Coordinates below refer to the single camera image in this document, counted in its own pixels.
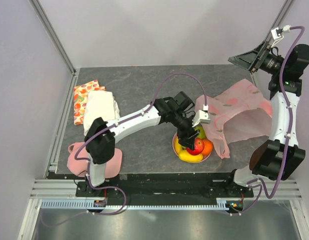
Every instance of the yellow banana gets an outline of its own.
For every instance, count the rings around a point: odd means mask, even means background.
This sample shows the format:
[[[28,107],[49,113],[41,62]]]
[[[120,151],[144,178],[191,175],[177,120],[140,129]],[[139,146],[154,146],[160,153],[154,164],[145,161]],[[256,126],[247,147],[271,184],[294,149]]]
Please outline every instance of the yellow banana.
[[[187,150],[179,152],[178,157],[188,163],[198,163],[204,159],[204,156],[200,153],[198,155],[191,155]]]

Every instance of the metal frame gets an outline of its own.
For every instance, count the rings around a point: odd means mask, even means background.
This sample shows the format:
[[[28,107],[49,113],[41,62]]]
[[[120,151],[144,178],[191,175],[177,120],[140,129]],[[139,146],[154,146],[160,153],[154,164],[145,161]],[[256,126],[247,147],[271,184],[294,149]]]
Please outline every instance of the metal frame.
[[[269,191],[273,189],[274,182],[271,180],[266,180],[265,184]],[[76,189],[73,180],[67,179],[37,179],[34,182],[28,207],[23,219],[21,230],[19,233],[18,240],[32,239],[34,234],[36,222],[39,216],[39,209],[42,207],[42,203],[47,201],[53,201],[60,203],[68,203],[69,209],[73,208],[76,203],[82,203],[86,200],[103,200],[103,198],[85,198],[76,197]],[[253,193],[256,196],[259,192],[258,188],[253,189]],[[217,198],[218,203],[222,204],[224,201],[240,200],[237,198]],[[302,197],[295,180],[282,181],[277,190],[277,194],[273,199],[267,199],[265,194],[262,193],[260,197],[261,201],[289,201],[296,225],[298,227],[300,236],[302,240],[309,240],[309,224],[305,218]],[[119,206],[111,206],[112,209],[117,209]],[[208,206],[196,206],[197,209],[201,210],[214,210]],[[191,206],[175,206],[175,207],[165,207],[167,210],[191,210],[196,209]],[[145,209],[143,206],[131,206],[130,209],[138,210]],[[147,210],[156,210],[157,207],[146,207]]]
[[[59,51],[60,55],[62,56],[62,59],[64,60],[65,64],[67,65],[68,69],[70,70],[70,72],[72,72],[73,74],[76,72],[76,69],[74,67],[74,65],[72,64],[70,58],[68,57],[63,45],[61,44],[53,26],[51,25],[43,7],[41,6],[40,2],[38,0],[29,0],[29,2],[31,3],[33,9],[35,10],[37,16],[39,17],[39,19],[41,20],[44,28],[46,29],[47,33],[49,34],[53,44],[55,45],[55,47],[57,48],[57,50]]]
[[[62,141],[64,138],[64,134],[66,131],[66,125],[67,125],[67,119],[70,113],[70,108],[71,108],[71,103],[72,103],[72,99],[73,99],[73,95],[74,95],[74,87],[77,84],[78,81],[78,76],[80,73],[80,69],[78,69],[71,78],[70,84],[69,84],[69,88],[66,94],[66,98],[65,98],[65,102],[62,108],[62,113],[61,113],[61,117],[60,117],[60,121],[58,123],[58,127],[56,129],[55,132],[55,138],[54,141],[51,145],[51,148],[49,150],[48,153],[48,158],[47,158],[47,163],[46,163],[46,167],[45,167],[45,173],[43,175],[44,178],[47,177],[48,172],[56,172],[57,170],[57,163],[58,163],[58,159],[59,159],[59,154],[60,154],[60,149],[61,149],[61,145],[62,145]]]
[[[69,89],[66,95],[66,99],[64,102],[64,106],[62,109],[62,114],[60,117],[60,122],[57,126],[55,132],[55,139],[51,148],[49,150],[49,155],[47,159],[46,172],[44,174],[44,178],[47,177],[48,172],[55,172],[57,169],[57,162],[59,159],[60,148],[62,145],[63,136],[66,129],[67,118],[70,112],[70,107],[72,103],[73,97],[73,87],[76,85],[78,80],[79,71],[77,71],[73,64],[71,63],[64,47],[62,46],[55,30],[53,29],[43,7],[39,3],[39,0],[29,0],[34,10],[36,11],[38,17],[40,18],[42,24],[47,30],[49,36],[51,37],[53,43],[61,54],[64,62],[66,63],[69,70],[72,72],[72,79],[69,84]],[[286,0],[283,6],[280,9],[279,14],[275,18],[270,29],[278,26],[282,23],[284,17],[287,15],[289,9],[291,8],[293,2],[295,0]],[[271,33],[269,31],[265,40],[270,40]],[[258,87],[258,79],[255,74],[251,75],[251,79],[253,83]],[[274,186],[273,181],[267,181],[266,185],[268,190],[271,191]],[[26,213],[23,218],[23,222],[21,225],[21,229],[19,232],[18,240],[30,240],[33,237],[36,222],[39,216],[39,210],[42,206],[42,202],[46,202],[46,200],[60,200],[63,202],[71,203],[82,200],[86,200],[86,198],[76,197],[76,185],[72,180],[52,180],[52,179],[42,179],[35,180],[33,189],[31,191],[30,199],[27,205]],[[253,189],[254,194],[258,194],[258,189]],[[238,200],[233,198],[218,198],[218,201],[231,201]],[[264,193],[262,193],[260,200],[262,201],[290,201],[290,205],[292,208],[292,213],[294,219],[296,221],[300,236],[303,240],[309,240],[309,223],[307,222],[307,217],[304,214],[304,203],[302,201],[302,197],[297,186],[296,181],[294,180],[286,180],[281,182],[279,185],[279,189],[275,197],[271,200],[267,199]]]

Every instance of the floral fabric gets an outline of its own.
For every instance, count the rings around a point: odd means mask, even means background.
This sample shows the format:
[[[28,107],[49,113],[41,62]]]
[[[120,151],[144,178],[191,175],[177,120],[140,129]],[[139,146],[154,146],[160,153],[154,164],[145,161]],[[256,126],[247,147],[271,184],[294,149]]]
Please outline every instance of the floral fabric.
[[[87,82],[86,84],[79,85],[73,88],[73,118],[74,125],[84,123],[85,109],[90,91],[105,91],[104,86],[99,86],[98,80]]]

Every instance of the pink towel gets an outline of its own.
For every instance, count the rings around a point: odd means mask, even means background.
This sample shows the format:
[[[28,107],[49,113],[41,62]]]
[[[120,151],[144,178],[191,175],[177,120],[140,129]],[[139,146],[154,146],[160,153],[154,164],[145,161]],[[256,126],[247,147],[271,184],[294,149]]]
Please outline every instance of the pink towel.
[[[67,167],[68,169],[78,177],[84,177],[86,171],[88,170],[88,161],[87,160],[75,160],[75,154],[78,149],[84,144],[84,142],[75,142],[68,147],[70,156],[68,157]],[[88,158],[88,153],[86,148],[78,154],[79,158]],[[123,159],[123,152],[115,148],[114,156],[106,163],[104,178],[110,179],[117,176],[120,172],[121,162]]]
[[[198,97],[195,110],[202,108],[204,103],[204,96]],[[207,103],[211,122],[202,126],[222,159],[230,158],[229,143],[270,134],[271,104],[247,79],[214,98],[207,96]]]

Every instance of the gray table surface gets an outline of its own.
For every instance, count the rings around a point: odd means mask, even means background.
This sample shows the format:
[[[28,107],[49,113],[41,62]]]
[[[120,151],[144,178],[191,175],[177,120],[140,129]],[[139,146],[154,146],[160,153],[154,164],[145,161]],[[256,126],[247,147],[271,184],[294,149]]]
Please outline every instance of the gray table surface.
[[[101,86],[113,93],[125,116],[140,110],[150,103],[158,85],[173,72],[187,72],[196,75],[202,82],[208,96],[215,97],[250,75],[234,65],[179,65],[179,66],[127,66],[81,68],[77,85],[98,79]],[[186,76],[174,76],[166,82],[158,98],[174,97],[184,91],[194,102],[202,95],[200,86]],[[250,156],[267,138],[256,137],[231,143],[230,158],[223,160],[213,152],[201,163],[181,161],[172,149],[172,138],[176,128],[169,123],[148,127],[131,134],[117,143],[123,152],[121,173],[191,173],[229,172],[249,163]],[[84,127],[74,125],[74,110],[70,109],[64,138],[58,156],[57,174],[71,173],[67,168],[68,146],[84,140]]]

